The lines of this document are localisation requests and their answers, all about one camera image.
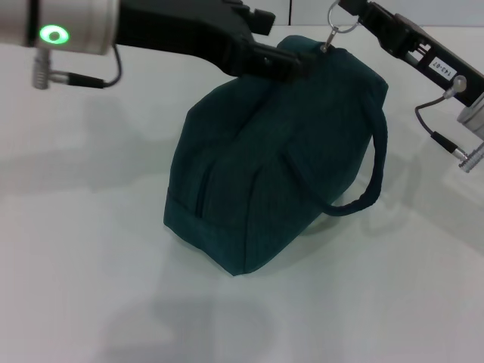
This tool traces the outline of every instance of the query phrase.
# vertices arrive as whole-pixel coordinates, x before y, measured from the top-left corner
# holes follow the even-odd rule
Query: white table
[[[430,28],[484,69],[484,29]],[[267,43],[329,29],[276,27]],[[471,175],[413,108],[442,91],[364,29],[338,36],[390,85],[381,201],[232,278],[163,226],[187,110],[229,80],[202,60],[121,48],[108,91],[30,88],[32,50],[0,47],[0,361],[461,363],[484,357],[484,166]],[[111,57],[55,54],[109,79]],[[468,150],[452,100],[424,111]],[[356,186],[368,181],[369,153]]]

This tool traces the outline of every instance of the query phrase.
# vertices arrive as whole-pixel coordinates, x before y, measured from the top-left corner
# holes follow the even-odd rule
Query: bag handle
[[[365,100],[366,105],[363,106],[364,113],[366,116],[366,120],[368,121],[371,127],[371,133],[373,135],[373,143],[375,149],[375,158],[374,158],[374,167],[373,167],[373,175],[371,176],[370,184],[366,192],[354,202],[346,205],[346,206],[332,206],[326,201],[324,201],[318,193],[315,193],[312,188],[310,188],[309,182],[306,178],[299,172],[297,168],[292,168],[298,178],[303,182],[303,184],[307,187],[307,189],[311,192],[312,196],[315,198],[315,201],[321,207],[321,211],[324,214],[333,217],[344,217],[349,216],[351,214],[360,212],[364,209],[373,206],[381,195],[381,188],[383,184],[383,171],[385,168],[385,160],[386,160],[386,150],[388,147],[388,129],[386,127],[386,120],[381,107],[377,107],[374,103],[374,100],[371,98],[366,98]],[[368,115],[367,106],[371,105],[374,110],[380,110],[378,117]]]

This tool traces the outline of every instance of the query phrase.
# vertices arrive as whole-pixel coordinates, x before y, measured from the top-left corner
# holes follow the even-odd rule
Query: metal ring
[[[327,13],[327,23],[331,25],[331,28],[339,34],[347,34],[355,30],[355,28],[358,26],[359,22],[357,21],[355,25],[353,25],[351,28],[347,30],[340,30],[337,26],[334,26],[333,23],[331,23],[331,13],[333,12],[333,9],[340,3],[340,0],[336,0],[331,6],[330,10]]]

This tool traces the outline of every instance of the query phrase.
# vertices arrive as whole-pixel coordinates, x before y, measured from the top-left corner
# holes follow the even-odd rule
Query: teal bag
[[[279,48],[318,57],[308,79],[285,85],[246,76],[188,113],[165,224],[233,275],[263,267],[322,213],[347,216],[380,196],[388,86],[346,50],[320,47],[288,37]],[[372,137],[368,189],[332,206],[355,181]]]

